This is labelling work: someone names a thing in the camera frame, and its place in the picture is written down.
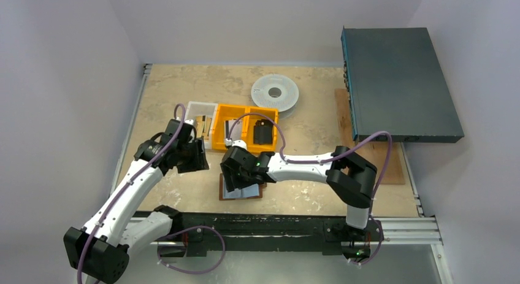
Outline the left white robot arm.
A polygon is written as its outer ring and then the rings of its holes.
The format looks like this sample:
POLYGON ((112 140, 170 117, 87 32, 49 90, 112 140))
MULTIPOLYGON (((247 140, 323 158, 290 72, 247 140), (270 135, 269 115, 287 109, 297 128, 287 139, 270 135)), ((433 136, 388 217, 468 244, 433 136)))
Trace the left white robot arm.
POLYGON ((64 246, 70 265, 104 283, 115 283, 130 259, 155 239, 178 239, 183 224, 178 212, 160 207, 143 222, 127 227, 150 190, 177 168, 179 173, 207 170, 204 140, 196 136, 193 120, 171 119, 166 130, 141 143, 114 192, 80 229, 69 228, 64 246))

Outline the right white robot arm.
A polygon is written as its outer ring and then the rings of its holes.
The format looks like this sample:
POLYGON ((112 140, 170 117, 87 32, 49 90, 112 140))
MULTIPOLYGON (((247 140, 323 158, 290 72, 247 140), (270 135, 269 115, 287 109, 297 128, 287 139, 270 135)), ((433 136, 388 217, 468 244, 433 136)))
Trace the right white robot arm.
POLYGON ((378 169, 348 147, 338 146, 322 155, 284 156, 275 152, 254 155, 241 145, 232 145, 220 167, 228 191, 288 180, 327 184, 346 204, 346 235, 359 239, 369 229, 378 169))

